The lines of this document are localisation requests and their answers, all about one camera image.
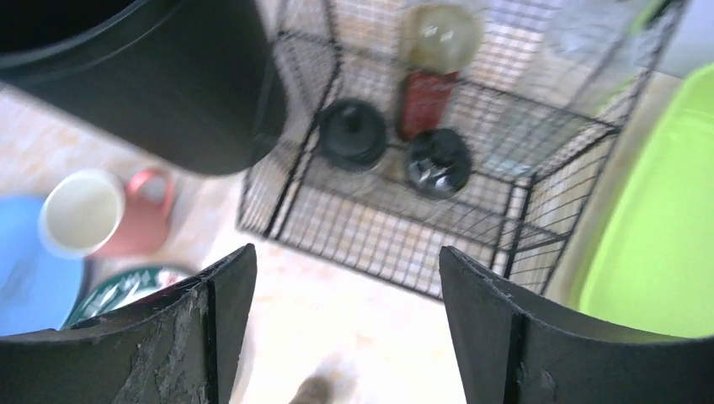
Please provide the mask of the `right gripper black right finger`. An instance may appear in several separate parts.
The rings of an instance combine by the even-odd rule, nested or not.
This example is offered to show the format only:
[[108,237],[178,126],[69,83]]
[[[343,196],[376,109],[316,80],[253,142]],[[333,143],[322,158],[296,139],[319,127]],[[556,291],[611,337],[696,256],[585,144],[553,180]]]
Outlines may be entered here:
[[584,315],[454,247],[439,271],[469,403],[710,403],[712,338],[676,338]]

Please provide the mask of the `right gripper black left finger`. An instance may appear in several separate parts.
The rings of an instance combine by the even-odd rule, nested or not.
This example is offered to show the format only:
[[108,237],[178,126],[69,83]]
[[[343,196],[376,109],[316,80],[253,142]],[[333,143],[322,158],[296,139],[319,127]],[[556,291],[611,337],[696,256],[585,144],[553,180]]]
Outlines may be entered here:
[[257,278],[253,245],[64,330],[1,340],[4,403],[227,403]]

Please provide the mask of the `spice jar black lid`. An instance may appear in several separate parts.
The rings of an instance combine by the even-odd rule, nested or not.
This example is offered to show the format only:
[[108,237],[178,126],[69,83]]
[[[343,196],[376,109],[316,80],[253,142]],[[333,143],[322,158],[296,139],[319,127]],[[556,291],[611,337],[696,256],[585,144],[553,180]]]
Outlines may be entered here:
[[418,133],[404,157],[408,185],[428,199],[449,199],[460,192],[472,174],[472,156],[460,135],[451,128]]
[[339,98],[317,117],[320,155],[340,169],[361,173],[376,167],[387,149],[386,121],[371,103]]

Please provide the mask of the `dark sauce bottle black cap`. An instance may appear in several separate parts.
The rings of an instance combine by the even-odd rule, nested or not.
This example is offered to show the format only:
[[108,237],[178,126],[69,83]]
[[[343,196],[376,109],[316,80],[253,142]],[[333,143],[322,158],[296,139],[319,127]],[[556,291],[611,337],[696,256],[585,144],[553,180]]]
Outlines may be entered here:
[[397,133],[404,141],[438,126],[456,81],[478,52],[487,1],[412,1],[402,19]]

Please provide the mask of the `small dark spice jar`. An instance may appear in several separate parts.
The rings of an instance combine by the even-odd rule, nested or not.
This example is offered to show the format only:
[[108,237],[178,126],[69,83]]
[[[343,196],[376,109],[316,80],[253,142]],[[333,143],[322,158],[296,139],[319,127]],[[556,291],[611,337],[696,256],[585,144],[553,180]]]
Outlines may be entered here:
[[335,399],[333,382],[326,376],[312,375],[298,386],[290,404],[331,404]]

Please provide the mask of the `white plate with blue rim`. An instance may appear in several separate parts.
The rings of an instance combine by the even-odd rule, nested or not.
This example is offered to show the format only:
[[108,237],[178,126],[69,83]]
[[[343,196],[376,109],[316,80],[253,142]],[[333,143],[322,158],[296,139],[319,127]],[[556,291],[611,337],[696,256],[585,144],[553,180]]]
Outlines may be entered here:
[[63,328],[103,315],[159,290],[192,277],[194,272],[171,265],[138,265],[120,271],[100,282],[80,300]]

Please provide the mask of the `blue plastic plate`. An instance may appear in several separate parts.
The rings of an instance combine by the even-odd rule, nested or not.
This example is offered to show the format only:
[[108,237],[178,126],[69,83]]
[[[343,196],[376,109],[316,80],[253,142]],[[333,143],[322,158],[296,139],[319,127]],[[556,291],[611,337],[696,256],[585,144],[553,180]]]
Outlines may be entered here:
[[59,329],[84,290],[85,263],[48,251],[38,231],[44,199],[1,198],[1,335]]

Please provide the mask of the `green plastic basin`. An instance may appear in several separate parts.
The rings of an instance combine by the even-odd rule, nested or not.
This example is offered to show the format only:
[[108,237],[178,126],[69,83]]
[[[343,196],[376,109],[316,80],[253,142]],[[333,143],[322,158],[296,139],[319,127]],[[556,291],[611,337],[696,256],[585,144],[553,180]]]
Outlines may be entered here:
[[713,69],[688,76],[647,136],[567,299],[680,338],[713,334]]

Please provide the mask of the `pink ceramic mug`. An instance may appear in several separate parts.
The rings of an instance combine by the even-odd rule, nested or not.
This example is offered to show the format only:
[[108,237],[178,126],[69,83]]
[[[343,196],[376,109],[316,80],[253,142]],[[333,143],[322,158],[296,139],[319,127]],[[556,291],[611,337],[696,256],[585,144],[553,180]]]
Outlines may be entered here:
[[157,167],[126,183],[99,169],[72,173],[41,206],[40,240],[67,258],[153,254],[169,238],[174,192],[172,175]]

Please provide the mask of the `black plastic waste bin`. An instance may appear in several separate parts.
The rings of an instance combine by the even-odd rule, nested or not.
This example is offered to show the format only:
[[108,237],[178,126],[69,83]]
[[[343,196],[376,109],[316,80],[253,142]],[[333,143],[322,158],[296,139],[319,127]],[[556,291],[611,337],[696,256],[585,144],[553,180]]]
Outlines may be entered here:
[[1,79],[204,175],[259,162],[288,117],[254,1],[4,1]]

